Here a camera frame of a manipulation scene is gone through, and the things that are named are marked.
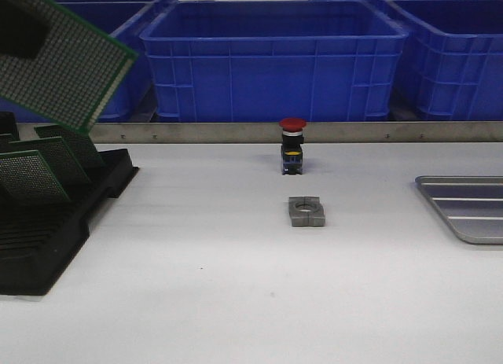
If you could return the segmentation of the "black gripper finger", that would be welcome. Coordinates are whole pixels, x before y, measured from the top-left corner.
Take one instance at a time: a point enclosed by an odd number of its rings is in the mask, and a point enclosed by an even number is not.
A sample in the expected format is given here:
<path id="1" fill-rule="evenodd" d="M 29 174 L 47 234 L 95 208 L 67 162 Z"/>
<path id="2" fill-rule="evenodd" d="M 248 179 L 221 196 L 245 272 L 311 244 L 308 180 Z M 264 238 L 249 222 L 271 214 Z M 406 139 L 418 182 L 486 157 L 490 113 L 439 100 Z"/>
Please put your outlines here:
<path id="1" fill-rule="evenodd" d="M 50 32 L 48 23 L 21 0 L 1 0 L 1 55 L 35 59 Z"/>

